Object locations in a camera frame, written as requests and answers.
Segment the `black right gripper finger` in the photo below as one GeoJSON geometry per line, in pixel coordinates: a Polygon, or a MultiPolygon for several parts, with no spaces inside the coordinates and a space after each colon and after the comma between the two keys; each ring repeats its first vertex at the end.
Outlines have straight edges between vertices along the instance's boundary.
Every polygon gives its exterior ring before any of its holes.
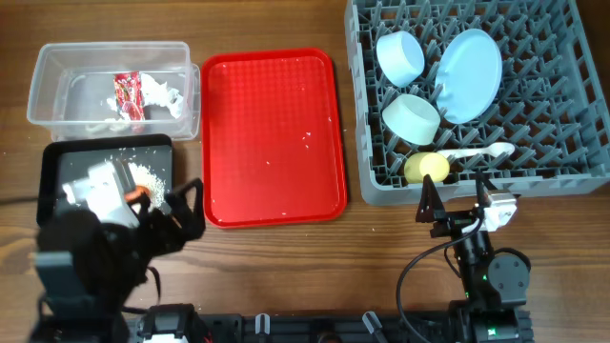
{"type": "Polygon", "coordinates": [[[432,223],[442,221],[446,218],[442,200],[440,199],[435,183],[430,174],[423,177],[422,192],[419,201],[416,222],[432,223]]]}
{"type": "Polygon", "coordinates": [[[492,184],[485,173],[482,171],[476,173],[477,203],[480,208],[486,208],[488,206],[486,193],[488,191],[494,191],[495,189],[496,186],[492,184]]]}

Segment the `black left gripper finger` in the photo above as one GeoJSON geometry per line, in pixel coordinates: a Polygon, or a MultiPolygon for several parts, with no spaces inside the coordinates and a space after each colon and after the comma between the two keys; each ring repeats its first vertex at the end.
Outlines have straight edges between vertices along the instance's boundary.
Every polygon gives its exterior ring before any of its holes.
{"type": "Polygon", "coordinates": [[[200,178],[192,179],[165,195],[171,215],[179,224],[201,224],[204,186],[200,178]]]}
{"type": "Polygon", "coordinates": [[[128,207],[137,219],[142,219],[150,211],[151,199],[145,192],[134,192],[128,196],[128,207]]]}

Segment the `orange carrot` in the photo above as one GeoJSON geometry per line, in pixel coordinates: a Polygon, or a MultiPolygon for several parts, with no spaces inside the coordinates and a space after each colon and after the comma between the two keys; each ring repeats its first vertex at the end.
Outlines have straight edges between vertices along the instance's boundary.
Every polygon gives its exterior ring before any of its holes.
{"type": "Polygon", "coordinates": [[[149,196],[150,193],[151,192],[150,192],[150,190],[147,187],[141,186],[141,185],[137,185],[132,192],[129,192],[129,193],[125,194],[125,200],[127,202],[130,202],[130,201],[133,201],[133,200],[137,199],[142,194],[146,194],[147,196],[149,196]]]}

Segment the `white rice pile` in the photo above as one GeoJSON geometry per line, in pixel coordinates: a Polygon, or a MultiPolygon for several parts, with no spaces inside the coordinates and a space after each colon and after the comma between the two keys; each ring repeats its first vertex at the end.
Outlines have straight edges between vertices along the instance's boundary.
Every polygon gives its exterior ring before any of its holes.
{"type": "Polygon", "coordinates": [[[161,208],[165,202],[164,194],[166,181],[162,180],[159,176],[153,173],[152,170],[147,166],[130,162],[128,167],[135,184],[148,190],[148,195],[151,199],[152,206],[155,208],[161,208]]]}

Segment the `white plastic spoon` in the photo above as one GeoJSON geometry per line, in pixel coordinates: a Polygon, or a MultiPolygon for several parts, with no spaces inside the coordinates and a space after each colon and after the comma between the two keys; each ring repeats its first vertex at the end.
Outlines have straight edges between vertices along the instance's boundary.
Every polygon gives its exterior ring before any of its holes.
{"type": "Polygon", "coordinates": [[[515,152],[515,150],[516,146],[512,143],[496,142],[484,148],[442,150],[437,151],[437,153],[447,159],[458,159],[472,157],[477,154],[485,154],[490,155],[492,157],[499,157],[502,154],[511,155],[515,152]]]}

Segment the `yellow plastic cup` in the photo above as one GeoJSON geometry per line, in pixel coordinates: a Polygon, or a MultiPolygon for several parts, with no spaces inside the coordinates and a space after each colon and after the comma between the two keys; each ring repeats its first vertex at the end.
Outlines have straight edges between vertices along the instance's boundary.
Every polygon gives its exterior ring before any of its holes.
{"type": "Polygon", "coordinates": [[[448,159],[437,152],[415,153],[404,165],[404,176],[409,184],[422,183],[426,175],[430,175],[434,182],[442,182],[449,171],[448,159]]]}

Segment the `light green bowl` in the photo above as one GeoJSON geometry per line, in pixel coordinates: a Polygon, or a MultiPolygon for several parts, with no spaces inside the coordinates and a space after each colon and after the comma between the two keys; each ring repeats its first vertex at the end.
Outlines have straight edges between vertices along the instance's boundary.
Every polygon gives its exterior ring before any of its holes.
{"type": "Polygon", "coordinates": [[[427,100],[412,94],[398,96],[381,114],[393,133],[420,146],[433,142],[440,124],[438,111],[427,100]]]}

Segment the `white tissue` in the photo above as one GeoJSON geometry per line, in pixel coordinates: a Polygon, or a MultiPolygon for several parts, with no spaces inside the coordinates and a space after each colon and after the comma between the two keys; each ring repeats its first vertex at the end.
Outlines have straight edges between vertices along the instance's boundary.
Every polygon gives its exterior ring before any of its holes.
{"type": "MultiPolygon", "coordinates": [[[[142,83],[141,91],[143,95],[143,110],[145,119],[145,108],[149,106],[165,108],[169,111],[171,117],[175,119],[179,118],[182,114],[182,107],[184,102],[184,97],[182,96],[180,91],[178,89],[169,87],[167,83],[158,83],[151,75],[147,73],[143,73],[140,71],[139,73],[142,83]]],[[[125,119],[119,114],[115,93],[114,96],[109,97],[106,102],[112,111],[117,112],[118,115],[124,120],[129,120],[125,119]]]]}

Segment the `red snack wrapper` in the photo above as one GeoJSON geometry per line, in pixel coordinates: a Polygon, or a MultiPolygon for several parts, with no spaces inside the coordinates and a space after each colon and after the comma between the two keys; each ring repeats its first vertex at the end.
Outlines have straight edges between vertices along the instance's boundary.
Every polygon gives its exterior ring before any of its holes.
{"type": "Polygon", "coordinates": [[[145,115],[140,73],[118,73],[113,77],[113,85],[119,114],[131,121],[143,121],[145,115]]]}

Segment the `light blue plate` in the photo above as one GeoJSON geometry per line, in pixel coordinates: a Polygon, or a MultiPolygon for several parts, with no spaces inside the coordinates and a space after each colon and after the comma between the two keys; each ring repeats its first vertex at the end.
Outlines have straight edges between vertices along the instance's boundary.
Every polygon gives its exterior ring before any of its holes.
{"type": "Polygon", "coordinates": [[[480,117],[497,96],[503,62],[495,40],[485,31],[469,29],[457,35],[439,62],[436,99],[446,109],[444,119],[464,124],[480,117]]]}

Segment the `light blue bowl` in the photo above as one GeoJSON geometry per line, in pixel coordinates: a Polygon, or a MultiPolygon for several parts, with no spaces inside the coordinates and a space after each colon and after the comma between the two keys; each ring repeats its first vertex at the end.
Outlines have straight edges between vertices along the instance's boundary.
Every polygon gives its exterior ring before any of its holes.
{"type": "Polygon", "coordinates": [[[376,57],[386,78],[397,87],[406,87],[424,71],[421,45],[407,31],[381,36],[376,44],[376,57]]]}

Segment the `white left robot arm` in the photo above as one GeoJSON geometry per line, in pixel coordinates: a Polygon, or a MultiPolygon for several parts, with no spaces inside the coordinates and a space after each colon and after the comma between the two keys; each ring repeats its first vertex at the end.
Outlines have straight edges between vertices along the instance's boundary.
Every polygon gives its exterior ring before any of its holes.
{"type": "Polygon", "coordinates": [[[32,342],[126,342],[124,304],[146,282],[150,262],[179,252],[205,231],[202,194],[190,204],[185,191],[166,197],[170,212],[149,211],[134,228],[103,223],[89,210],[65,212],[36,237],[35,268],[44,285],[32,342]]]}

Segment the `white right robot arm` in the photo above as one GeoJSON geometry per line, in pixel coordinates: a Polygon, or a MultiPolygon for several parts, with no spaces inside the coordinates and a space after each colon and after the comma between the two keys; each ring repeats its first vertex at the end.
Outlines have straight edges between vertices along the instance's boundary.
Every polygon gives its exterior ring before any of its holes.
{"type": "Polygon", "coordinates": [[[529,258],[512,248],[494,249],[489,231],[507,223],[516,197],[497,189],[487,177],[476,178],[477,203],[467,211],[448,212],[430,175],[422,179],[416,220],[432,224],[430,234],[444,238],[438,250],[452,250],[448,264],[464,297],[442,313],[407,313],[396,297],[398,315],[361,317],[271,317],[260,313],[202,316],[191,304],[166,306],[172,342],[530,342],[532,323],[521,306],[527,302],[532,269],[529,258]]]}

